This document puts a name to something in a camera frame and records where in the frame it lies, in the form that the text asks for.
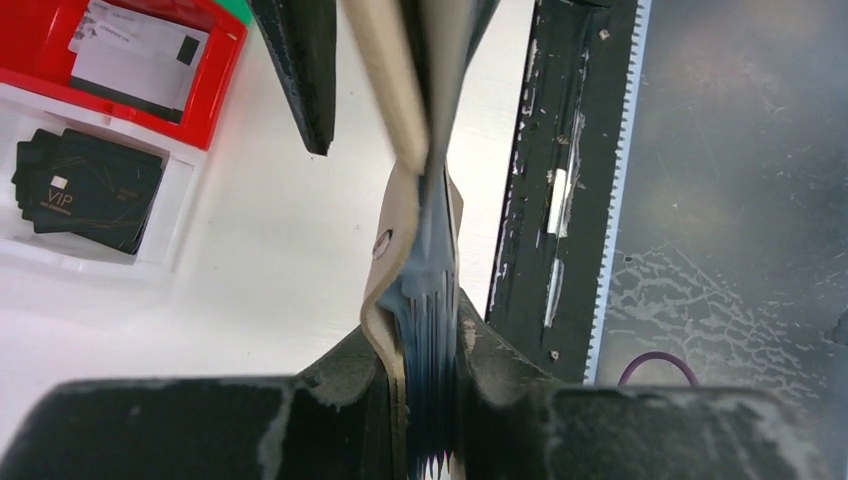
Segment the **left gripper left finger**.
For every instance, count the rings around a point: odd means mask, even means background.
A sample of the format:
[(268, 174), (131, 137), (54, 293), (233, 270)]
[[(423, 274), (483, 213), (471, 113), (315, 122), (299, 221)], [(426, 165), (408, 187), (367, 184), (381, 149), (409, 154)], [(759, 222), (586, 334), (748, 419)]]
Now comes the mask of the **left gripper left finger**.
[(66, 382), (5, 479), (391, 479), (386, 374), (360, 329), (293, 376)]

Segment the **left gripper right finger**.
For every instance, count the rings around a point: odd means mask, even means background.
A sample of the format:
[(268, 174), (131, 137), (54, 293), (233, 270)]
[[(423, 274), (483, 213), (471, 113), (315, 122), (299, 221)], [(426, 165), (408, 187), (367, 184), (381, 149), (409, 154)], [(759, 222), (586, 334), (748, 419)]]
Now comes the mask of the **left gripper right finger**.
[(461, 479), (826, 479), (797, 414), (763, 391), (567, 385), (458, 301)]

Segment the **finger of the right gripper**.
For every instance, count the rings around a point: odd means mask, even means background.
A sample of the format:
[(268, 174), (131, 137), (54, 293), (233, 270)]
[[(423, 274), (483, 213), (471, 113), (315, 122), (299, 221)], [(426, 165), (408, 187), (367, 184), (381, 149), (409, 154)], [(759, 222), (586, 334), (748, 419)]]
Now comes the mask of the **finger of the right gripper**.
[(327, 155), (335, 132), (337, 2), (252, 0), (248, 6), (306, 150)]

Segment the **white cards stack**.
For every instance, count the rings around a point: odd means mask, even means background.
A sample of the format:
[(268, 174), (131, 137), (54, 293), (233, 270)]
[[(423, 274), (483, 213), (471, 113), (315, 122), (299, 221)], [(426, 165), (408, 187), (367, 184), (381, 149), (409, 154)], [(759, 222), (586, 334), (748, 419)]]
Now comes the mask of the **white cards stack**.
[(69, 86), (181, 122), (209, 34), (151, 15), (91, 1), (69, 42)]

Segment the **black VIP cards stack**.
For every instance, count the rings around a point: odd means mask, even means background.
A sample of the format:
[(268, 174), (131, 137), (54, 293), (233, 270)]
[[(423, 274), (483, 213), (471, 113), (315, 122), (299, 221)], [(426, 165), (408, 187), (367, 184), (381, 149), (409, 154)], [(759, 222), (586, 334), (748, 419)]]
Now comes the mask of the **black VIP cards stack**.
[(16, 146), (11, 182), (36, 234), (72, 233), (137, 253), (164, 173), (155, 154), (70, 128)]

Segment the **green plastic bin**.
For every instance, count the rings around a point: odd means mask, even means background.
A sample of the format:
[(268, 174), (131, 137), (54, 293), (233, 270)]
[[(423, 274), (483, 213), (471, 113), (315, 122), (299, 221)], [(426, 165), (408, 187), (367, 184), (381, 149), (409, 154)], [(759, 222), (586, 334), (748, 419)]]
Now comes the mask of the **green plastic bin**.
[(215, 0), (215, 3), (246, 26), (253, 22), (253, 14), (246, 0)]

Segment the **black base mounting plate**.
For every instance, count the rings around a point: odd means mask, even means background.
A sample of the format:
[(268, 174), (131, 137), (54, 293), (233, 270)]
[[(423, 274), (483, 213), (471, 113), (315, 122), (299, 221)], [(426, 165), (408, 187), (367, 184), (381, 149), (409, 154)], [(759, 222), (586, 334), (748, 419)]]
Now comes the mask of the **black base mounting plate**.
[(583, 384), (637, 1), (533, 7), (485, 319)]

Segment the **red plastic bin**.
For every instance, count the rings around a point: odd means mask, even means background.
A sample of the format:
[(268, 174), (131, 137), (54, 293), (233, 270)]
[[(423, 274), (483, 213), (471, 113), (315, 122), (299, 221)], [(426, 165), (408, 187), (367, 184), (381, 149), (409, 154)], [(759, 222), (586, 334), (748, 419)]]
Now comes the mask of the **red plastic bin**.
[(208, 149), (248, 35), (247, 26), (215, 1), (115, 4), (209, 34), (181, 122), (171, 123), (69, 85), (75, 54), (68, 45), (87, 6), (85, 1), (3, 1), (1, 82)]

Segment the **white plastic bin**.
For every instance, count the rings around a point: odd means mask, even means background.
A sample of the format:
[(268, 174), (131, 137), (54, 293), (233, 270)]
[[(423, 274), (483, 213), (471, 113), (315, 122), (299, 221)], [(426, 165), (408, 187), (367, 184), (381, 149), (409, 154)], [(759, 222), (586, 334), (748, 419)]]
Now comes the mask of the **white plastic bin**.
[[(72, 128), (147, 151), (163, 161), (163, 176), (136, 254), (127, 255), (70, 233), (39, 235), (21, 217), (11, 182), (17, 144), (42, 128)], [(1, 261), (20, 260), (102, 277), (153, 281), (174, 269), (207, 154), (126, 120), (9, 84), (1, 86)]]

